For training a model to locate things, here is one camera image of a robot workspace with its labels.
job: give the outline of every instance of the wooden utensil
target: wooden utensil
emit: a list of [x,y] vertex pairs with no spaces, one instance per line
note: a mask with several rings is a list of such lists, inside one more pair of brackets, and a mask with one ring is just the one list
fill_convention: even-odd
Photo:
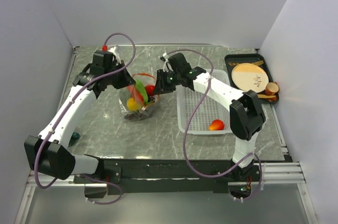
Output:
[[267,98],[267,100],[268,100],[268,101],[277,101],[277,100],[278,100],[278,97],[275,96],[275,97],[273,97],[273,98]]
[[267,96],[267,95],[263,95],[263,94],[258,94],[257,95],[258,98],[261,98],[261,99],[268,99],[268,98],[275,98],[276,96]]
[[[233,62],[229,62],[228,63],[230,66],[237,66],[239,64],[242,64],[242,63],[233,63]],[[254,62],[254,63],[251,63],[251,64],[254,64],[256,66],[260,66],[261,64],[264,64],[264,61],[263,60],[259,60],[257,62]]]

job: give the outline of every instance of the black tray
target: black tray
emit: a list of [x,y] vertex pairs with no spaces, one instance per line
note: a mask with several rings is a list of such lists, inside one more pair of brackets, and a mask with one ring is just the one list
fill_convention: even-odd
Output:
[[[259,67],[261,67],[266,74],[268,75],[269,78],[269,82],[274,82],[273,78],[271,77],[269,68],[266,64],[266,61],[264,59],[264,57],[261,54],[258,53],[253,53],[253,54],[229,54],[226,55],[224,58],[225,62],[226,62],[226,66],[227,66],[227,70],[228,70],[228,76],[229,76],[229,80],[230,80],[230,86],[237,88],[238,87],[233,83],[232,77],[231,77],[231,73],[232,73],[232,69],[234,68],[234,66],[230,66],[229,63],[254,63],[254,62],[258,62],[260,60],[264,61],[264,64],[261,64]],[[276,102],[278,102],[279,100],[279,95],[278,93],[276,94],[277,96],[277,100],[276,101],[268,101],[265,99],[260,99],[260,102],[262,104],[274,104]]]

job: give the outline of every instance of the white wall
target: white wall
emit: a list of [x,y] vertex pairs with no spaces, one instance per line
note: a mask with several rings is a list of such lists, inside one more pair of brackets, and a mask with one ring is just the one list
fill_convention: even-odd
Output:
[[260,53],[281,92],[277,114],[321,223],[337,223],[338,0],[287,0]]
[[55,113],[72,48],[46,0],[0,5],[0,222],[13,223],[29,172],[23,143]]
[[101,44],[122,31],[136,43],[259,48],[286,0],[48,1],[72,45]]

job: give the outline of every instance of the cable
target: cable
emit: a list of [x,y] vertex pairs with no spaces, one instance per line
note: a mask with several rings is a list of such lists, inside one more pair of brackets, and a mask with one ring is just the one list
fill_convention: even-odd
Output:
[[111,186],[114,186],[115,188],[117,188],[117,189],[120,191],[120,195],[118,196],[118,198],[117,198],[117,199],[114,199],[114,200],[112,200],[112,201],[109,201],[109,202],[97,202],[97,201],[95,201],[95,200],[93,200],[93,199],[88,199],[88,201],[90,201],[90,202],[92,202],[92,203],[94,203],[94,204],[113,204],[113,203],[119,201],[120,198],[121,198],[122,195],[123,195],[122,188],[121,188],[120,186],[118,186],[117,184],[110,183],[110,182],[105,182],[105,181],[101,181],[101,180],[98,180],[98,179],[95,179],[95,178],[91,178],[91,177],[87,176],[86,174],[82,174],[82,176],[85,177],[85,178],[87,178],[87,179],[89,179],[89,180],[91,180],[92,182],[96,182],[96,183],[105,183],[105,184],[107,184],[107,185],[109,184],[109,185],[111,185]]
[[60,121],[62,120],[62,118],[65,116],[65,114],[67,113],[67,111],[69,110],[70,106],[72,106],[72,104],[75,102],[75,100],[79,97],[79,95],[85,90],[87,89],[90,85],[92,85],[94,82],[98,81],[98,80],[101,80],[105,77],[108,77],[108,76],[112,76],[118,72],[121,72],[123,71],[124,69],[126,69],[130,64],[131,62],[133,61],[133,59],[135,58],[135,54],[136,54],[136,48],[135,48],[135,43],[134,41],[126,34],[124,33],[114,33],[114,34],[111,34],[106,40],[105,40],[105,45],[107,44],[108,40],[112,37],[112,36],[115,36],[115,35],[122,35],[124,37],[126,37],[131,43],[132,43],[132,46],[133,46],[133,55],[131,57],[131,59],[128,61],[128,63],[126,63],[123,67],[121,67],[120,69],[114,71],[114,72],[110,72],[110,73],[106,73],[106,74],[103,74],[103,75],[100,75],[94,79],[92,79],[91,81],[89,81],[87,84],[85,84],[82,88],[80,88],[80,90],[73,96],[73,98],[71,99],[71,101],[66,105],[65,109],[62,111],[62,113],[60,114],[60,116],[57,118],[57,120],[55,121],[54,125],[52,126],[51,128],[51,131],[48,132],[46,138],[42,141],[38,151],[37,151],[37,154],[36,154],[36,158],[35,158],[35,163],[34,163],[34,178],[35,178],[35,182],[37,184],[37,186],[41,189],[47,189],[49,188],[57,179],[53,179],[52,182],[50,182],[48,185],[42,185],[40,183],[40,180],[39,180],[39,175],[38,175],[38,168],[39,168],[39,160],[40,160],[40,156],[41,156],[41,153],[42,153],[42,150],[46,144],[46,142],[51,138],[51,136],[53,135],[53,131],[55,131],[55,129],[57,128],[57,126],[59,125]]
[[[210,66],[211,66],[210,75],[212,75],[212,72],[214,70],[214,66],[213,66],[213,63],[211,62],[211,60],[206,55],[204,55],[203,53],[201,53],[199,51],[195,51],[195,50],[192,50],[192,49],[178,49],[178,50],[175,50],[175,51],[171,51],[171,52],[169,52],[167,54],[170,55],[172,53],[179,52],[179,51],[190,51],[190,52],[197,53],[198,55],[204,57],[209,62]],[[247,200],[247,199],[251,198],[253,195],[255,195],[257,193],[257,191],[259,190],[260,186],[261,186],[261,181],[262,181],[262,166],[261,166],[261,161],[260,161],[260,159],[259,159],[259,157],[258,157],[257,154],[255,154],[255,153],[248,153],[246,156],[244,156],[242,159],[240,159],[239,162],[237,162],[234,166],[232,166],[230,169],[224,171],[223,173],[216,174],[216,175],[207,175],[207,174],[203,174],[203,173],[199,172],[198,170],[196,170],[193,167],[193,165],[190,163],[189,158],[188,158],[187,153],[186,153],[186,146],[185,146],[186,145],[186,137],[187,137],[187,133],[188,133],[188,129],[189,129],[191,120],[192,120],[193,116],[195,115],[196,111],[198,110],[199,106],[202,104],[203,100],[207,96],[207,94],[208,94],[208,92],[210,90],[210,87],[211,87],[211,77],[208,80],[208,87],[206,88],[205,93],[203,94],[202,98],[200,99],[200,101],[198,102],[198,104],[196,105],[196,107],[194,108],[194,110],[192,111],[192,114],[189,117],[188,122],[187,122],[186,127],[185,127],[185,130],[184,130],[184,135],[183,135],[183,155],[184,155],[184,159],[185,159],[187,165],[189,166],[189,168],[195,174],[197,174],[197,175],[199,175],[199,176],[201,176],[203,178],[220,178],[220,177],[222,177],[224,175],[229,174],[231,171],[233,171],[246,158],[248,158],[251,155],[254,155],[257,158],[258,163],[259,163],[260,177],[259,177],[259,182],[258,182],[257,188],[254,190],[254,192],[250,196],[248,196],[247,198],[245,198],[245,200]]]

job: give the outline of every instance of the green object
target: green object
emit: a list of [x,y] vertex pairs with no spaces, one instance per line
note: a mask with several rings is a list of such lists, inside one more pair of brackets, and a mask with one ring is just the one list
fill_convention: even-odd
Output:
[[136,84],[135,84],[135,89],[141,94],[141,96],[143,97],[143,102],[145,105],[148,104],[148,94],[147,91],[143,85],[143,83],[140,80],[135,80]]
[[72,138],[75,139],[75,140],[76,140],[76,139],[79,139],[79,138],[80,138],[80,134],[78,134],[78,133],[73,133],[73,134],[72,134]]

